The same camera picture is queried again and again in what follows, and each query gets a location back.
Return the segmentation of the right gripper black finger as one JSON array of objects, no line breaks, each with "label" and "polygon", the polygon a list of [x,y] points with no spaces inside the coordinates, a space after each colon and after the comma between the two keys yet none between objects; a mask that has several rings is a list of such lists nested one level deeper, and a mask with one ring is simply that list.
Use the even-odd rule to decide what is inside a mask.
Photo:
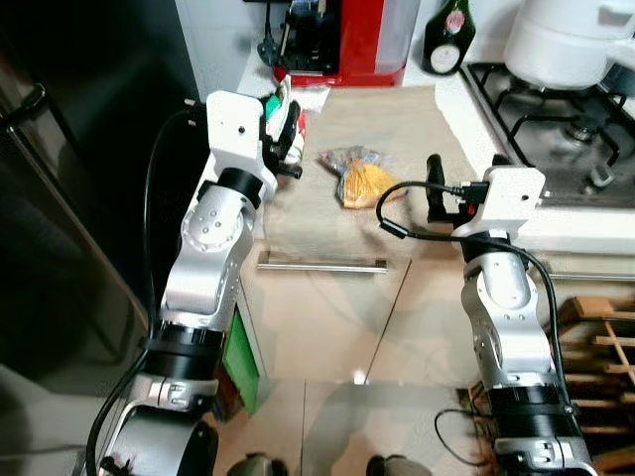
[{"label": "right gripper black finger", "polygon": [[427,191],[428,222],[446,223],[447,209],[445,209],[444,186],[445,174],[442,168],[442,158],[439,154],[431,154],[427,158],[427,182],[434,184]]}]

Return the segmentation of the dark right robot foot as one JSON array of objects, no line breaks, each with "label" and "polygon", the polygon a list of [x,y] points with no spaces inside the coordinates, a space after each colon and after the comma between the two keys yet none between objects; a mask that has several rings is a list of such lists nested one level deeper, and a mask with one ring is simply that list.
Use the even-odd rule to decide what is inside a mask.
[{"label": "dark right robot foot", "polygon": [[368,459],[364,476],[433,476],[433,472],[425,464],[400,454],[376,454]]}]

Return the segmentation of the beige counter mat cloth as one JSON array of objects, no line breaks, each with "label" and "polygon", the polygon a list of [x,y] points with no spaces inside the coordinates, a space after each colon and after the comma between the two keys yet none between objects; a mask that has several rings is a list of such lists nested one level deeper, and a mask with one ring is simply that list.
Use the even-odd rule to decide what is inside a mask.
[{"label": "beige counter mat cloth", "polygon": [[318,156],[353,146],[384,156],[385,171],[396,179],[425,179],[431,155],[440,156],[448,185],[481,176],[467,161],[432,87],[333,90],[321,113],[306,119],[303,176],[282,177],[264,205],[264,249],[281,259],[345,263],[422,253],[425,241],[391,236],[378,227],[375,210],[345,209],[336,198],[337,175]]}]

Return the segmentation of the white cooking pot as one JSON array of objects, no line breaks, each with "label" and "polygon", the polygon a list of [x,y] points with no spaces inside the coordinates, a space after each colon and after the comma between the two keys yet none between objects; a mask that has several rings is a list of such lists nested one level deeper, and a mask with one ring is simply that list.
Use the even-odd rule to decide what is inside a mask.
[{"label": "white cooking pot", "polygon": [[582,90],[635,68],[635,0],[523,0],[504,51],[520,80]]}]

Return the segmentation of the black fridge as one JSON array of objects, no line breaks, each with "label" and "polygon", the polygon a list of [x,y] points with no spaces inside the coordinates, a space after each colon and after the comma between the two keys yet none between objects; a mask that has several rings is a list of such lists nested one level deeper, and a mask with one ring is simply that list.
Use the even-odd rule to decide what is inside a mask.
[{"label": "black fridge", "polygon": [[0,366],[104,398],[208,158],[176,0],[0,0]]}]

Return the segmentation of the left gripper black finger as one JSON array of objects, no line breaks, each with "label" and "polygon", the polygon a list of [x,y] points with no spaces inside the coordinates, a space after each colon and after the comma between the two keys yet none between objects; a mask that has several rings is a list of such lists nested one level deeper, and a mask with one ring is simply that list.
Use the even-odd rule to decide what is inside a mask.
[{"label": "left gripper black finger", "polygon": [[289,153],[298,140],[301,108],[295,100],[283,101],[277,112],[277,151]]}]

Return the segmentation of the steel gas hob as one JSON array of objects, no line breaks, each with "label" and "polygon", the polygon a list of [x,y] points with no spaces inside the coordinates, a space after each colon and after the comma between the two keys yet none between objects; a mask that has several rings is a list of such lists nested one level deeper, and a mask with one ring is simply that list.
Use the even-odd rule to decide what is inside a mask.
[{"label": "steel gas hob", "polygon": [[508,162],[544,174],[546,207],[635,207],[630,96],[598,85],[549,89],[500,62],[469,62],[459,72]]}]

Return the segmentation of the wooden slatted rack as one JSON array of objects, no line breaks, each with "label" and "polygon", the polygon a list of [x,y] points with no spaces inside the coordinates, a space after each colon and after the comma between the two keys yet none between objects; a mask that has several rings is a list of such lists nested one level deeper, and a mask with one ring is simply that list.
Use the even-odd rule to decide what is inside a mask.
[{"label": "wooden slatted rack", "polygon": [[481,476],[632,473],[635,461],[635,302],[579,296],[560,312],[566,375],[544,385],[459,398],[473,413]]}]

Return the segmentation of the clear bag yellow snacks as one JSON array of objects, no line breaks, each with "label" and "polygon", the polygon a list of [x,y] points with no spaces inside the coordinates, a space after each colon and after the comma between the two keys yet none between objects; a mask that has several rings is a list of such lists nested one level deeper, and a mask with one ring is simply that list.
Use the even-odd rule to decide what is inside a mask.
[{"label": "clear bag yellow snacks", "polygon": [[375,208],[378,199],[398,182],[386,167],[387,156],[366,146],[323,150],[317,161],[336,176],[332,196],[341,208]]}]

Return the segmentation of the small white packet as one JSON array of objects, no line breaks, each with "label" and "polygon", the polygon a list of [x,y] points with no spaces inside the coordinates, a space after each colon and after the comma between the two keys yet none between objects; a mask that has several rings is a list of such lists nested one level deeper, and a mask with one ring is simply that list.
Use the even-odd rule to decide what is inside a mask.
[{"label": "small white packet", "polygon": [[291,89],[290,98],[296,101],[301,109],[306,110],[306,112],[321,113],[323,105],[326,104],[327,97],[330,93],[331,87],[326,85],[295,86]]}]

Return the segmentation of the red coffee machine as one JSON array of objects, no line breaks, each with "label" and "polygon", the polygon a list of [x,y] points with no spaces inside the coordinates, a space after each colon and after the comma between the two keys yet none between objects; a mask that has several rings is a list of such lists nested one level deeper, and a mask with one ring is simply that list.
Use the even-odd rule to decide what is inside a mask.
[{"label": "red coffee machine", "polygon": [[273,76],[297,87],[398,85],[419,8],[421,0],[291,0]]}]

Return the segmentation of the white kitchen cabinet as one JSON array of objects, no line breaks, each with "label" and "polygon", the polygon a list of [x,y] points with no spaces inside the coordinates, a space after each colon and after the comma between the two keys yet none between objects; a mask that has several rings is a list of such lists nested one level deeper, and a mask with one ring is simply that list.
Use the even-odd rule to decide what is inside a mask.
[{"label": "white kitchen cabinet", "polygon": [[386,274],[258,271],[278,258],[257,244],[244,273],[268,375],[339,384],[463,387],[479,378],[461,304],[464,262],[449,242],[385,260]]}]

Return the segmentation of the dark green wine bottle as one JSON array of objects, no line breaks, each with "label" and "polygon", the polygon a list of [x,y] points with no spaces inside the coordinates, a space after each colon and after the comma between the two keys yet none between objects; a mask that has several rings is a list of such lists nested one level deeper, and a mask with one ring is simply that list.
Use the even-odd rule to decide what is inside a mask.
[{"label": "dark green wine bottle", "polygon": [[422,68],[431,75],[458,72],[475,35],[470,0],[445,0],[426,24]]}]

